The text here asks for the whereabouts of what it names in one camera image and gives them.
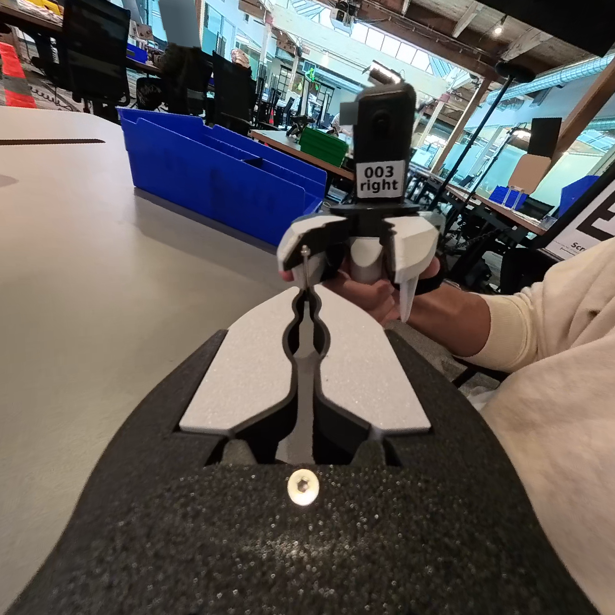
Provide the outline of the open cardboard box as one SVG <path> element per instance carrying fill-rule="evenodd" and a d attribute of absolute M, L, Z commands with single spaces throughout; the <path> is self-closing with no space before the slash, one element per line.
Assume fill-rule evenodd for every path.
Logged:
<path fill-rule="evenodd" d="M 507 187 L 530 195 L 545 177 L 555 155 L 562 118 L 533 118 L 527 152 L 515 166 Z"/>

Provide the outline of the person's right forearm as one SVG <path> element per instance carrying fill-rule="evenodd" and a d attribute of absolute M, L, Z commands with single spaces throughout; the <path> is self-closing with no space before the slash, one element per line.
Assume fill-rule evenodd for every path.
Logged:
<path fill-rule="evenodd" d="M 487 341 L 454 356 L 537 382 L 614 385 L 614 239 L 552 266 L 515 295 L 469 298 L 488 307 Z"/>

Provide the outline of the orange traffic cone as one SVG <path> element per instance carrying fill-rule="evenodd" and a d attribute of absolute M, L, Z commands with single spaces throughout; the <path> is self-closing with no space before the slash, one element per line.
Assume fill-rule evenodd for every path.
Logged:
<path fill-rule="evenodd" d="M 17 52 L 5 42 L 1 42 L 1 85 L 6 106 L 37 109 Z"/>

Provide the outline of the black office chair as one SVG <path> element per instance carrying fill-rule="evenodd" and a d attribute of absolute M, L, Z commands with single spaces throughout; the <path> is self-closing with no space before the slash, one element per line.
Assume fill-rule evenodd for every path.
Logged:
<path fill-rule="evenodd" d="M 237 134 L 248 136 L 257 93 L 257 84 L 251 77 L 250 65 L 246 68 L 214 52 L 212 67 L 212 122 Z"/>
<path fill-rule="evenodd" d="M 110 1 L 66 1 L 58 51 L 77 102 L 127 106 L 130 11 Z"/>

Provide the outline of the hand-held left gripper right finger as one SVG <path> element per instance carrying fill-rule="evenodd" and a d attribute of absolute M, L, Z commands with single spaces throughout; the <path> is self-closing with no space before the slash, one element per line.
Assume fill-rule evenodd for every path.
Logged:
<path fill-rule="evenodd" d="M 312 452 L 317 464 L 349 464 L 364 442 L 430 431 L 419 398 L 383 327 L 326 287 L 309 305 L 319 363 Z"/>

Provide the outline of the blue plastic parts bin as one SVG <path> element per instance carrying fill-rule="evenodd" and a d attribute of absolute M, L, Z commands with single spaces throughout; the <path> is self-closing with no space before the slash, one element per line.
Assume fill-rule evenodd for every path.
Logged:
<path fill-rule="evenodd" d="M 197 116 L 119 110 L 134 187 L 270 245 L 316 211 L 326 171 Z"/>

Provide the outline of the framed black-white marker sign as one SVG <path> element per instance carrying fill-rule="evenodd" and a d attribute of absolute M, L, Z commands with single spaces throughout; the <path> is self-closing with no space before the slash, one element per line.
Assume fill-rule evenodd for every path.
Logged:
<path fill-rule="evenodd" d="M 561 261 L 612 238 L 614 163 L 601 175 L 586 175 L 562 189 L 557 220 L 536 247 Z"/>

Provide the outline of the person's cream hoodie torso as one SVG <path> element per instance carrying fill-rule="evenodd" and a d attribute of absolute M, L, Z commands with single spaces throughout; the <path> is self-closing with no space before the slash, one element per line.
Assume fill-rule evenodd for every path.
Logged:
<path fill-rule="evenodd" d="M 614 332 L 516 370 L 482 415 L 571 575 L 614 614 Z"/>

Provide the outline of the row of small blue bins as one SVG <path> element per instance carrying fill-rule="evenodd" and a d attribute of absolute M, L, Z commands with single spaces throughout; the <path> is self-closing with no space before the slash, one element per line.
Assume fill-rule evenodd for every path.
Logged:
<path fill-rule="evenodd" d="M 520 211 L 527 200 L 527 193 L 508 186 L 496 186 L 489 195 L 489 200 L 514 211 Z"/>

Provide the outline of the studio softbox light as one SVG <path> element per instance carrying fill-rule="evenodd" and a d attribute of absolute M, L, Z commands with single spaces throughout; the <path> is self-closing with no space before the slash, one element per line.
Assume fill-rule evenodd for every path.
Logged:
<path fill-rule="evenodd" d="M 388 86 L 404 83 L 404 78 L 392 69 L 387 68 L 380 62 L 373 60 L 365 70 L 367 80 L 373 86 Z"/>

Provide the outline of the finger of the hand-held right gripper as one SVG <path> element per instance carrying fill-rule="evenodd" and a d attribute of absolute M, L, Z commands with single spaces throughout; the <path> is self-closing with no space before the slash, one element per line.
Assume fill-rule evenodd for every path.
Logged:
<path fill-rule="evenodd" d="M 389 281 L 398 288 L 400 318 L 407 321 L 419 276 L 435 256 L 439 232 L 417 215 L 385 218 L 384 223 L 386 271 Z"/>
<path fill-rule="evenodd" d="M 303 286 L 301 247 L 311 250 L 310 286 L 335 275 L 345 254 L 350 236 L 350 219 L 336 215 L 309 215 L 295 220 L 286 230 L 278 246 L 279 272 L 291 272 Z"/>

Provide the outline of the person's right hand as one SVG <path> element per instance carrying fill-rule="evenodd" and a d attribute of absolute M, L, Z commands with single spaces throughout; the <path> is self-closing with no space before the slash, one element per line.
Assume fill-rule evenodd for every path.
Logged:
<path fill-rule="evenodd" d="M 348 273 L 338 271 L 324 287 L 362 309 L 381 325 L 401 319 L 396 291 L 385 279 L 373 284 L 359 283 L 351 280 Z M 490 331 L 489 309 L 481 297 L 446 282 L 420 295 L 405 323 L 461 357 L 480 352 Z"/>

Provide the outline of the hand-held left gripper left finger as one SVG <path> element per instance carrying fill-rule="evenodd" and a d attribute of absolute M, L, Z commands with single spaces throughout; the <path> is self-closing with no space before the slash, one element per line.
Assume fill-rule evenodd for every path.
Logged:
<path fill-rule="evenodd" d="M 257 305 L 226 331 L 181 417 L 181 432 L 245 441 L 258 463 L 273 464 L 298 415 L 294 354 L 301 290 Z"/>

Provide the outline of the wooden background table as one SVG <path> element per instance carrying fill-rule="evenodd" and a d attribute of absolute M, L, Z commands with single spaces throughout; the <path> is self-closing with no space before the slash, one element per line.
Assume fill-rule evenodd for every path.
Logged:
<path fill-rule="evenodd" d="M 282 151 L 294 158 L 316 166 L 326 171 L 328 175 L 334 175 L 347 181 L 355 180 L 354 173 L 348 169 L 343 167 L 335 167 L 324 160 L 303 152 L 300 149 L 299 144 L 296 142 L 296 139 L 287 136 L 283 131 L 253 129 L 249 131 L 248 136 L 260 143 L 272 147 L 275 150 Z"/>

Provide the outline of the green plastic crate stack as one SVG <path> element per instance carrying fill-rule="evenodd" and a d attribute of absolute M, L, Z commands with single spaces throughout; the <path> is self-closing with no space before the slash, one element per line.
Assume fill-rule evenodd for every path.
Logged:
<path fill-rule="evenodd" d="M 349 151 L 349 145 L 337 134 L 327 134 L 312 127 L 305 127 L 298 141 L 304 154 L 340 168 Z"/>

